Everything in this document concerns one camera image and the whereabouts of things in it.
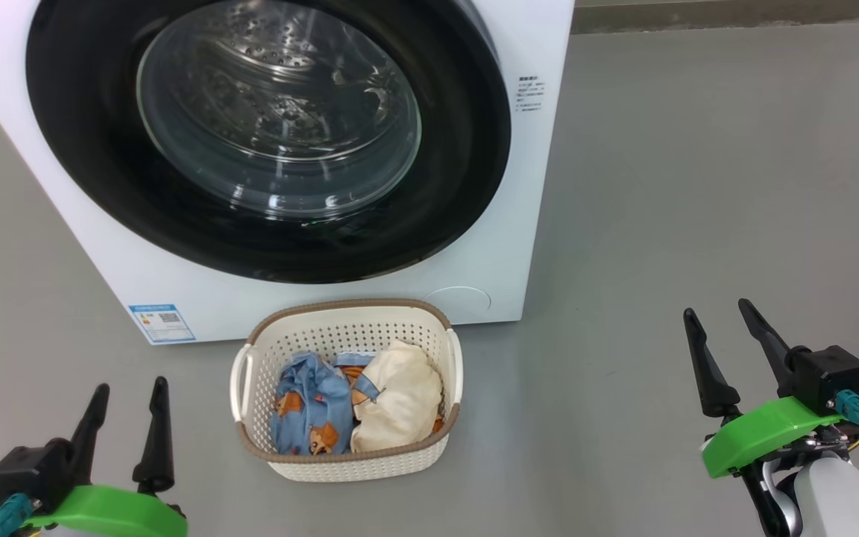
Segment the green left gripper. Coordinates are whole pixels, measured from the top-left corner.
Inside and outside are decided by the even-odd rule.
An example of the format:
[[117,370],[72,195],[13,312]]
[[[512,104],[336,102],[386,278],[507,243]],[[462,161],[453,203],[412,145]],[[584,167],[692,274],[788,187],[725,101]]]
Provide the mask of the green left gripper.
[[176,482],[166,378],[157,377],[154,381],[148,435],[141,460],[133,470],[132,480],[139,486],[139,493],[112,486],[86,486],[92,483],[93,455],[109,397],[109,385],[99,384],[72,435],[69,472],[72,485],[78,487],[54,512],[34,515],[24,526],[59,526],[102,537],[188,537],[187,519],[158,497],[150,496],[167,492]]

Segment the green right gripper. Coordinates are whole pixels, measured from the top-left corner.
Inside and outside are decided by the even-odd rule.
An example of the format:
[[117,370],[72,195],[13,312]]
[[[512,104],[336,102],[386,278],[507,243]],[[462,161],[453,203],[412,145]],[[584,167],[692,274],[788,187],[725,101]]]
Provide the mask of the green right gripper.
[[749,333],[761,345],[768,366],[773,370],[777,394],[790,397],[768,401],[745,415],[740,414],[737,408],[740,395],[720,373],[707,347],[707,334],[701,320],[692,308],[683,310],[683,326],[702,414],[709,418],[733,418],[703,443],[702,461],[711,479],[740,471],[819,426],[837,424],[844,419],[837,412],[821,417],[792,395],[792,371],[787,366],[790,348],[749,299],[741,298],[737,306]]

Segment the blue bear print garment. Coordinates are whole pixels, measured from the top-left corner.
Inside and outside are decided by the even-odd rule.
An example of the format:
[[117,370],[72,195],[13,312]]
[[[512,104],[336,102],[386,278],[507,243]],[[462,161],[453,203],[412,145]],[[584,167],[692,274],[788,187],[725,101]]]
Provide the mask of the blue bear print garment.
[[348,454],[357,425],[354,407],[374,401],[380,390],[362,373],[375,351],[342,351],[327,361],[299,351],[277,381],[268,420],[277,452],[290,456]]

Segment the black glass washing machine door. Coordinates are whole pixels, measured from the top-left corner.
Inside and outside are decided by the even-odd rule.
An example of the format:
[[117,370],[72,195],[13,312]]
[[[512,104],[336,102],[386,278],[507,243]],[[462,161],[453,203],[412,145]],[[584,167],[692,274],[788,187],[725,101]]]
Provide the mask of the black glass washing machine door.
[[415,265],[479,219],[510,153],[497,53],[457,0],[41,0],[26,75],[106,214],[255,280]]

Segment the cream cloth garment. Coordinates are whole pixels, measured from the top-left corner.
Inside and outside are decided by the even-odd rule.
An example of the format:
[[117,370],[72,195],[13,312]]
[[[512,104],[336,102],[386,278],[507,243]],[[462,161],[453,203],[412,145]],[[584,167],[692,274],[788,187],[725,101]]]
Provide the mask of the cream cloth garment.
[[434,432],[443,382],[421,348],[392,341],[351,384],[354,454],[402,448]]

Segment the cream perforated laundry basket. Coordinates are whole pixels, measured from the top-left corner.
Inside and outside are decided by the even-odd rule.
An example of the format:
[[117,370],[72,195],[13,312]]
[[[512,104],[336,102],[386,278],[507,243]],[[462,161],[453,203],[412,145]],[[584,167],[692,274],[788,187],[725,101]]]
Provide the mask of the cream perforated laundry basket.
[[[442,381],[441,427],[416,443],[361,454],[298,456],[280,452],[270,418],[277,381],[297,351],[332,360],[340,351],[378,351],[394,340],[421,348]],[[461,409],[462,348],[450,320],[425,301],[378,298],[279,310],[254,327],[230,374],[230,408],[245,449],[280,476],[307,483],[358,482],[423,471],[442,456]]]

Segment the white front-load washing machine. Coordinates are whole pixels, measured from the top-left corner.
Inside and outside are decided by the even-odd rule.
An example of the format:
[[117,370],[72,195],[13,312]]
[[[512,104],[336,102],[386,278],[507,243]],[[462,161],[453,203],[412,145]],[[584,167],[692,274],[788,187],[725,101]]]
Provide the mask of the white front-load washing machine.
[[34,116],[26,51],[40,2],[0,0],[0,125],[132,319],[129,305],[174,304],[195,342],[244,339],[276,310],[352,299],[423,301],[450,286],[487,292],[487,323],[521,319],[575,0],[457,0],[483,28],[507,88],[512,139],[503,180],[479,219],[442,251],[399,271],[335,284],[216,271],[106,214],[69,177]]

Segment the blue energy label sticker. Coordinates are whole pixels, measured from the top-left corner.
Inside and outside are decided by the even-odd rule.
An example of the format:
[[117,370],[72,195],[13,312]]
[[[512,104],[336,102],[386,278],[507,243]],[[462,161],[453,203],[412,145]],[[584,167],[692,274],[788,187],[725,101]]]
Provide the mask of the blue energy label sticker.
[[173,345],[197,340],[174,304],[129,305],[128,309],[152,345]]

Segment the round white filter cover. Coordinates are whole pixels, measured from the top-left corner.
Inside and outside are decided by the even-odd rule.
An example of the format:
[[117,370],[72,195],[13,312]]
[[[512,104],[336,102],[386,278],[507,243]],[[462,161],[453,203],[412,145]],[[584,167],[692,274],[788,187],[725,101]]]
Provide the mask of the round white filter cover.
[[426,295],[423,301],[439,309],[451,325],[486,323],[491,308],[488,293],[470,286],[437,289]]

